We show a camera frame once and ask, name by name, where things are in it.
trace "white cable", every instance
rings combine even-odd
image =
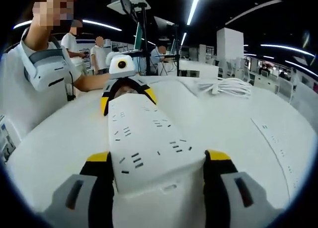
[[[252,85],[238,78],[223,79],[218,77],[215,80],[198,81],[197,85],[201,93],[210,91],[212,95],[223,92],[233,96],[249,98],[252,93]]]

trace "white camera head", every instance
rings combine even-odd
[[[135,64],[129,55],[116,55],[109,67],[111,79],[136,75]]]
[[[28,31],[29,28],[24,30],[21,41],[17,46],[24,65],[24,75],[36,91],[45,91],[69,76],[69,64],[65,59],[69,55],[66,49],[60,46],[56,38],[51,36],[50,41],[55,44],[56,49],[38,51],[28,56],[24,44]]]

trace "white headset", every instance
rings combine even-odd
[[[24,30],[17,49],[24,65],[25,78],[36,91],[41,92],[62,82],[65,77],[69,76],[69,64],[66,60],[69,55],[56,38],[50,36],[50,41],[54,43],[56,49],[38,51],[28,56],[24,49],[26,47],[24,39],[28,31],[29,28]]]

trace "vr headset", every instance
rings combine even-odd
[[[43,50],[27,56],[24,50],[26,47],[24,39],[28,31],[29,28],[24,30],[17,49],[24,65],[25,78],[36,91],[42,92],[70,76],[69,64],[66,60],[69,55],[56,38],[50,36],[49,41],[54,43],[56,49]]]

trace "black ceiling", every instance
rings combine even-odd
[[[180,38],[188,32],[184,45],[197,46],[206,44],[216,46],[216,32],[223,28],[231,18],[271,0],[200,0],[191,26],[186,27],[193,0],[146,0],[152,7],[147,11],[148,40],[157,42],[160,32],[154,16],[180,25]],[[310,41],[304,49],[315,54],[318,51],[318,26],[314,18],[315,0],[282,0],[251,12],[227,25],[228,28],[244,33],[244,43],[249,53],[278,58],[291,57],[294,54],[284,50],[264,49],[261,43],[281,44],[302,48],[305,33],[310,34]],[[133,43],[136,32],[135,22],[127,15],[107,8],[111,0],[77,0],[75,17],[109,24],[123,31],[118,32],[103,27],[84,25],[84,31],[101,35],[115,41]],[[17,42],[22,28],[14,30],[12,42]],[[66,32],[66,28],[55,32]]]

